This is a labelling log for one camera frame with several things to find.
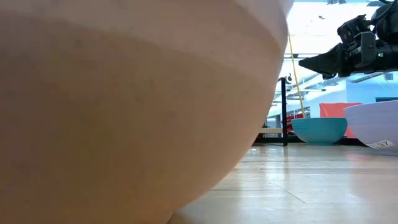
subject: yellow pole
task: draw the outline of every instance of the yellow pole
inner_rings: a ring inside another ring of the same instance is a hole
[[[292,47],[292,39],[290,38],[290,33],[289,33],[289,45],[290,45],[290,54],[292,55],[294,78],[296,79],[296,87],[297,87],[298,97],[300,98],[301,112],[303,113],[303,118],[305,118],[303,99],[301,97],[301,92],[300,92],[300,87],[299,87],[299,80],[297,78],[296,67],[294,65],[293,47]]]

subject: teal bowl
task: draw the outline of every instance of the teal bowl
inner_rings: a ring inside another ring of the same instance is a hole
[[[292,120],[294,133],[308,144],[332,145],[347,130],[346,118],[306,118]]]

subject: bowl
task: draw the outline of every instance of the bowl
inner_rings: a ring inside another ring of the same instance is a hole
[[[398,150],[398,101],[385,101],[345,109],[356,137],[373,149]]]
[[[167,223],[258,135],[291,2],[1,1],[0,223]]]
[[[302,141],[315,145],[331,145],[347,130],[345,118],[305,118],[292,120],[294,133]]]

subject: white bowl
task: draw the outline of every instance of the white bowl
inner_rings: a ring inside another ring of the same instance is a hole
[[[345,109],[348,125],[357,138],[374,149],[398,150],[398,101],[351,106]]]

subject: cable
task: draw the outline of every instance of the cable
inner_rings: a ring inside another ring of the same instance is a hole
[[[383,19],[384,17],[386,17],[389,13],[390,13],[390,11],[391,11],[391,9],[397,4],[397,2],[398,2],[398,0],[394,0],[393,2],[390,2],[390,1],[386,1],[386,0],[379,0],[380,2],[383,2],[383,3],[386,3],[386,4],[389,4],[389,7],[381,14],[381,15],[379,15],[379,16],[377,16],[377,17],[375,17],[374,19],[372,19],[371,20],[371,23],[374,25],[374,24],[377,24],[377,22],[379,22],[379,20],[381,20],[381,19]]]
[[[292,62],[293,62],[294,78],[296,79],[296,87],[297,87],[298,97],[300,98],[301,111],[303,112],[303,118],[305,118],[303,98],[301,96],[300,87],[299,87],[300,84],[299,84],[299,80],[297,78],[296,67],[294,65],[294,54],[293,54],[293,47],[292,47],[292,39],[290,38],[290,31],[288,33],[288,37],[289,37],[290,54],[292,56]]]
[[[387,1],[387,0],[379,0],[380,2],[384,3],[384,4],[391,4],[392,2]]]

